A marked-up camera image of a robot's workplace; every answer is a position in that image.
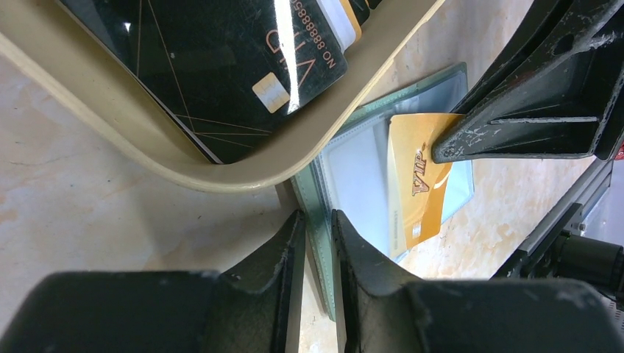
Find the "beige oval tray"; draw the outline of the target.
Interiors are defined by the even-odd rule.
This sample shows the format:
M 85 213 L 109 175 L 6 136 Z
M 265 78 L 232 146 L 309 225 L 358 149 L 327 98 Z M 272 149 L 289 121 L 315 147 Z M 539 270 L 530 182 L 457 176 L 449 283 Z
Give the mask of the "beige oval tray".
M 150 171 L 232 193 L 304 168 L 440 1 L 3 1 L 1 53 Z

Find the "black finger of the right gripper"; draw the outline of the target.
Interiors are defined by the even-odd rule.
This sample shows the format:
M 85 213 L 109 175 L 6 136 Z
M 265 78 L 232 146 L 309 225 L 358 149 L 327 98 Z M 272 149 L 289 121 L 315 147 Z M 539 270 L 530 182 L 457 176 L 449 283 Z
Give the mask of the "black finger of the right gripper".
M 454 107 L 434 162 L 610 160 L 623 144 L 623 0 L 534 1 Z

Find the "yellow VIP card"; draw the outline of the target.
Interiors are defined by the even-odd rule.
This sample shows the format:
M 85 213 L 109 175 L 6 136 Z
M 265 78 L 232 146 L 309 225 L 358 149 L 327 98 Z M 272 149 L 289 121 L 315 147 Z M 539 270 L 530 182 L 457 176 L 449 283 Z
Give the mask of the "yellow VIP card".
M 452 163 L 435 163 L 432 146 L 462 115 L 414 113 L 393 115 L 389 142 L 394 155 L 406 247 L 437 235 Z

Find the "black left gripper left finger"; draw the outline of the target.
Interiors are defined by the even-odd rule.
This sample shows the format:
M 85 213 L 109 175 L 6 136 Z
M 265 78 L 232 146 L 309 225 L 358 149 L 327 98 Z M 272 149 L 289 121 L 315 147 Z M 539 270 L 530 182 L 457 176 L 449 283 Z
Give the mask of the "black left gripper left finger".
M 27 295 L 3 352 L 295 352 L 305 218 L 225 272 L 73 271 Z

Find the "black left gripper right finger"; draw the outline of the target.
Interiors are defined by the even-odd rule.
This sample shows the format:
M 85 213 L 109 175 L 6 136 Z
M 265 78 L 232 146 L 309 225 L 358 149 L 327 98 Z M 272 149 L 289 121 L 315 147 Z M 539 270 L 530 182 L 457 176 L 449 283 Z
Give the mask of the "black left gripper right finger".
M 331 215 L 340 352 L 621 352 L 598 292 L 572 279 L 425 280 Z

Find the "green card holder wallet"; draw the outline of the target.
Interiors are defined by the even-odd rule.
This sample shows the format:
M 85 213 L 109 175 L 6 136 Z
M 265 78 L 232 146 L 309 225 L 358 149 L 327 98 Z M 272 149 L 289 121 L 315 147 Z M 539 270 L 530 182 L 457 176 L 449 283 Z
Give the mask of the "green card holder wallet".
M 398 241 L 397 190 L 389 186 L 391 117 L 447 113 L 467 94 L 467 66 L 451 65 L 357 108 L 320 154 L 291 178 L 305 212 L 323 309 L 335 320 L 331 212 L 342 210 L 359 234 L 394 262 L 409 249 Z

